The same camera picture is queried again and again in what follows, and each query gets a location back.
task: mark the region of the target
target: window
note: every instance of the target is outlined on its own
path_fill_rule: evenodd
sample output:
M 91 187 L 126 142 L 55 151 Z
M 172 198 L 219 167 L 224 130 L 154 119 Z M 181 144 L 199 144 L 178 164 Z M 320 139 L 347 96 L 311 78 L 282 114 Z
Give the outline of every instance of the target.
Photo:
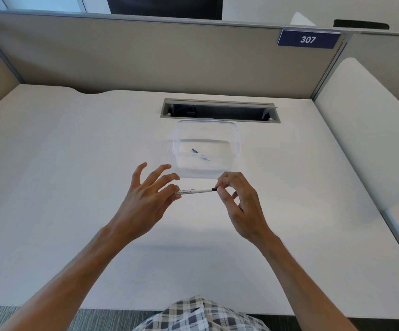
M 0 9 L 86 12 L 83 0 L 0 0 Z
M 9 9 L 49 10 L 79 13 L 77 0 L 3 0 Z

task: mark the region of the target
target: number 307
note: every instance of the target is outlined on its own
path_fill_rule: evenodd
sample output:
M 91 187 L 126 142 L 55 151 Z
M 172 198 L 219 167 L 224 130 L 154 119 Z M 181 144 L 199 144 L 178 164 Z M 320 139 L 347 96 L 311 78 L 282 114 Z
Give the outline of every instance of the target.
M 314 40 L 316 39 L 316 37 L 310 37 L 310 36 L 303 36 L 302 37 L 302 40 L 301 40 L 301 43 L 312 43 L 312 42 L 314 42 Z

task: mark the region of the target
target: finger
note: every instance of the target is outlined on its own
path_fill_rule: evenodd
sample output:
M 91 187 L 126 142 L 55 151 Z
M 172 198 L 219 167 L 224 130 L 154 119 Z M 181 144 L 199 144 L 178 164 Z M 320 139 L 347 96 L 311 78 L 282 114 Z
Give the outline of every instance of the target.
M 171 183 L 169 186 L 167 186 L 163 190 L 159 191 L 158 195 L 163 200 L 167 200 L 170 197 L 170 195 L 175 194 L 179 190 L 180 190 L 180 188 L 177 185 Z
M 230 217 L 241 211 L 227 190 L 225 190 L 223 187 L 218 187 L 217 192 L 225 207 L 227 208 L 227 212 L 229 213 Z
M 216 183 L 215 187 L 219 187 L 222 186 L 222 178 L 228 176 L 229 172 L 224 172 L 222 173 L 219 178 L 218 178 L 218 182 Z
M 135 172 L 132 173 L 132 181 L 131 181 L 131 188 L 137 188 L 140 186 L 140 176 L 141 172 L 143 171 L 143 168 L 147 166 L 147 162 L 144 162 L 140 165 L 137 166 L 135 169 Z
M 229 179 L 239 179 L 241 184 L 244 186 L 251 187 L 250 184 L 248 183 L 247 179 L 244 177 L 244 175 L 241 172 L 224 172 L 221 174 L 221 176 L 218 178 L 218 182 L 216 183 L 215 187 L 223 186 L 224 188 L 230 186 L 230 184 L 225 183 L 226 178 Z
M 163 173 L 165 170 L 171 168 L 172 165 L 166 164 L 166 165 L 160 165 L 155 171 L 153 171 L 147 179 L 143 182 L 142 186 L 143 188 L 149 187 L 151 184 L 157 181 L 158 177 Z
M 246 187 L 236 176 L 228 176 L 221 179 L 222 185 L 221 187 L 227 188 L 228 186 L 232 186 L 234 190 L 238 193 L 238 195 L 242 195 L 244 193 L 244 189 Z
M 181 198 L 181 195 L 178 194 L 173 194 L 169 196 L 167 200 L 164 201 L 163 205 L 157 210 L 155 213 L 155 219 L 157 222 L 163 217 L 164 212 L 169 208 L 169 206 L 176 200 L 179 200 Z
M 250 186 L 250 183 L 248 183 L 247 179 L 245 178 L 244 174 L 242 174 L 241 172 L 232 172 L 236 177 L 239 178 L 239 180 L 241 180 L 241 182 L 243 183 L 243 185 L 245 186 Z
M 153 188 L 155 191 L 159 191 L 161 188 L 163 188 L 173 180 L 180 180 L 178 174 L 172 173 L 172 174 L 163 175 L 154 184 L 152 184 L 151 188 Z

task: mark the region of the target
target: black object on partition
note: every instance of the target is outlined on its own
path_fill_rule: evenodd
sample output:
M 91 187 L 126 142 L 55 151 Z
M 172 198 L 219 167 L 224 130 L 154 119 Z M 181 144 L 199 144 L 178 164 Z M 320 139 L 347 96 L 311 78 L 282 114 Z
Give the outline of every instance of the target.
M 381 29 L 389 30 L 390 26 L 386 23 L 354 21 L 354 20 L 334 20 L 333 27 L 337 28 L 360 28 L 360 29 Z
M 222 20 L 222 0 L 107 0 L 112 14 Z

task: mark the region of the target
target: left hand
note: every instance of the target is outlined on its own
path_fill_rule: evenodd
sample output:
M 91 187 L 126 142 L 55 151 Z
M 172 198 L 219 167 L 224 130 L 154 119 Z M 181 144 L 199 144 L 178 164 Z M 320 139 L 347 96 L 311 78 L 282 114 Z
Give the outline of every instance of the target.
M 158 178 L 163 171 L 170 169 L 171 165 L 161 165 L 143 183 L 140 183 L 141 171 L 146 166 L 147 163 L 142 163 L 132 174 L 128 194 L 107 225 L 120 248 L 147 233 L 163 217 L 172 202 L 181 198 L 181 195 L 175 194 L 180 190 L 175 184 L 170 184 L 159 191 L 169 182 L 180 180 L 175 173 Z

